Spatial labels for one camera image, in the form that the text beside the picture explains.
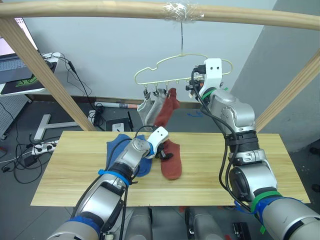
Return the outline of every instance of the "laptop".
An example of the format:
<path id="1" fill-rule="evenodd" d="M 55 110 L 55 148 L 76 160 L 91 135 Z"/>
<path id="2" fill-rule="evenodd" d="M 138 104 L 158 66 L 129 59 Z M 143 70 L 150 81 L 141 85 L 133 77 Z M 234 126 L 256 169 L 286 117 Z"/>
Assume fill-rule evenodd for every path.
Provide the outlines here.
<path id="1" fill-rule="evenodd" d="M 34 48 L 38 50 L 24 20 L 21 17 L 15 18 L 15 20 Z M 5 39 L 0 36 L 0 84 L 21 79 L 29 79 L 32 75 L 29 68 L 17 56 Z"/>

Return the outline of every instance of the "white desk leg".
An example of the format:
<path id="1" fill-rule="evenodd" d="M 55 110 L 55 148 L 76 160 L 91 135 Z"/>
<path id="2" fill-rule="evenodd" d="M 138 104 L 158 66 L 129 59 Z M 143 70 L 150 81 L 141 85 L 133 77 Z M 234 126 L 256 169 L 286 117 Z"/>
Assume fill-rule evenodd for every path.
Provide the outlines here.
<path id="1" fill-rule="evenodd" d="M 79 126 L 75 121 L 70 122 L 61 122 L 61 123 L 49 123 L 51 118 L 51 114 L 44 114 L 42 120 L 39 124 L 39 127 L 35 133 L 34 140 L 41 140 L 44 137 L 46 129 L 57 129 L 57 128 L 66 128 L 66 127 L 74 127 Z"/>

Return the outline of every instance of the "electrical outlet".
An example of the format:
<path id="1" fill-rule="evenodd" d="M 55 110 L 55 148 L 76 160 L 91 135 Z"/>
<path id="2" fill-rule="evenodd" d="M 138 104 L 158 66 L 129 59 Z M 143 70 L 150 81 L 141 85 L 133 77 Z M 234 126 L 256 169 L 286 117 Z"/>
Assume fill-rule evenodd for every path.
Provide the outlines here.
<path id="1" fill-rule="evenodd" d="M 32 147 L 32 155 L 40 155 L 53 152 L 56 149 L 59 140 L 42 142 Z"/>

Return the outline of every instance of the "wooden frame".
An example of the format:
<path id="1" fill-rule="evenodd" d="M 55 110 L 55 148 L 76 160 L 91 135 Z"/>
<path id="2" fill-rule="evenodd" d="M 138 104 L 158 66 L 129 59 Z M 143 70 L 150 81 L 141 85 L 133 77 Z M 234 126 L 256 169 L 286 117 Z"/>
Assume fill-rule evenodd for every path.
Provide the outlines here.
<path id="1" fill-rule="evenodd" d="M 27 1 L 1 3 L 0 36 L 8 42 L 45 88 L 84 131 L 94 131 L 84 113 L 51 72 L 13 17 L 112 17 L 175 19 L 167 3 L 134 1 Z M 301 13 L 240 7 L 187 4 L 197 21 L 269 25 L 320 31 L 320 17 Z M 256 120 L 259 132 L 320 72 L 320 51 Z"/>

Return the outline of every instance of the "mouse pad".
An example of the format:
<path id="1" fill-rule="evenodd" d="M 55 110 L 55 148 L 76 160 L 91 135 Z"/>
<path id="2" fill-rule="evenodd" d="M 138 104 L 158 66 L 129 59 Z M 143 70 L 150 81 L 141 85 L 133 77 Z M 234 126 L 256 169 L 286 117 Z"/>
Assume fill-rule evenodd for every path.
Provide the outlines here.
<path id="1" fill-rule="evenodd" d="M 55 72 L 57 63 L 52 62 L 52 72 Z M 32 75 L 31 78 L 28 79 L 22 79 L 17 81 L 10 81 L 7 82 L 4 85 L 4 88 L 1 91 L 1 94 L 12 94 L 16 92 L 22 92 L 22 91 L 30 91 L 35 89 L 43 89 L 44 86 L 37 80 L 37 78 Z"/>

